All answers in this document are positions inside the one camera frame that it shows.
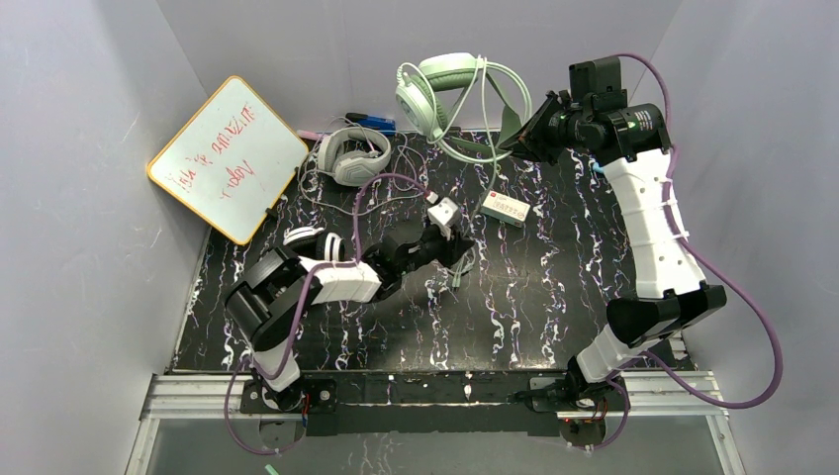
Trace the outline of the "mint green headphones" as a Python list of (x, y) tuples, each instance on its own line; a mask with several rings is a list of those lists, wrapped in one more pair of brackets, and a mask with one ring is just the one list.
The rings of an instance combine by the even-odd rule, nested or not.
[[(517, 87), (522, 101), (519, 111), (494, 77), (496, 73)], [(510, 154), (501, 149), (500, 143), (517, 132), (533, 113), (529, 89), (513, 69), (469, 52), (441, 54), (419, 64), (403, 62), (396, 70), (396, 81), (396, 100), (409, 122), (427, 143), (464, 163), (492, 163), (508, 157)], [(475, 86), (481, 89), (484, 113), (488, 111), (487, 87), (495, 91), (503, 104), (499, 136), (491, 144), (448, 135)]]

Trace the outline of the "grey white headphones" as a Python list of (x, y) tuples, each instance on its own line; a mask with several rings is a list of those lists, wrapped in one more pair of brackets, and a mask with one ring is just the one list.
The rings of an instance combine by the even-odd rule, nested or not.
[(317, 171), (339, 185), (360, 187), (390, 163), (392, 144), (378, 131), (362, 126), (339, 129), (322, 140)]

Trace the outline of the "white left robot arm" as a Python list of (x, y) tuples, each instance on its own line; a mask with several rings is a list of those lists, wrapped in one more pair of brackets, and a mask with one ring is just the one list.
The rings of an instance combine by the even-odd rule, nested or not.
[(457, 226), (426, 224), (394, 230), (367, 247), (359, 260), (348, 260), (343, 254), (312, 249), (313, 238), (325, 242), (330, 236), (317, 228), (292, 231), (285, 243), (247, 270), (224, 299), (248, 344), (256, 378), (275, 393), (301, 376), (293, 345), (311, 307), (386, 300), (402, 287), (407, 274), (433, 262), (453, 268), (475, 244)]

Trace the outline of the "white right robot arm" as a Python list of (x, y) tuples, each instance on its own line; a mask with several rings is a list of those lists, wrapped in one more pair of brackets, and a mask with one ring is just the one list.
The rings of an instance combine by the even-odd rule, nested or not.
[(597, 403), (612, 391), (621, 367), (672, 333), (726, 304), (682, 243), (688, 234), (668, 175), (673, 144), (666, 115), (646, 103), (631, 106), (617, 56), (569, 67), (570, 88), (550, 91), (534, 115), (500, 147), (510, 156), (555, 164), (562, 154), (591, 154), (621, 212), (635, 268), (635, 293), (606, 305), (607, 324), (573, 356), (564, 375), (528, 396)]

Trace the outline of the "small white red box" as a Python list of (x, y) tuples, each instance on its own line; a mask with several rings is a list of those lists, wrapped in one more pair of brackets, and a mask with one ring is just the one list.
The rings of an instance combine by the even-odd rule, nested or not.
[(480, 213), (522, 228), (530, 208), (531, 206), (523, 201), (497, 191), (490, 191), (481, 204)]

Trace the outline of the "blue marker pen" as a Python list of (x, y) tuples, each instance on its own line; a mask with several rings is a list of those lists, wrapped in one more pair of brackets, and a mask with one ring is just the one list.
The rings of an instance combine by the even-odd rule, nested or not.
[(346, 113), (344, 118), (351, 124), (378, 131), (385, 136), (392, 136), (397, 131), (396, 123), (392, 119), (352, 112)]

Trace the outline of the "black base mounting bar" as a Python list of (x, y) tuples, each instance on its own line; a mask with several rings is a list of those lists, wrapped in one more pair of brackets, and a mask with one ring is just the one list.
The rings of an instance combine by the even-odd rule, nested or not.
[(301, 379), (310, 433), (525, 432), (553, 436), (576, 407), (529, 396), (552, 383), (539, 371), (323, 371)]

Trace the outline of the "yellow framed whiteboard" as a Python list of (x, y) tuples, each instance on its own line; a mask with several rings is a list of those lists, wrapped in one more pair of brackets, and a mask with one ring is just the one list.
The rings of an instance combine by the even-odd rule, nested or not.
[(146, 167), (147, 177), (230, 241), (249, 243), (309, 147), (230, 76)]

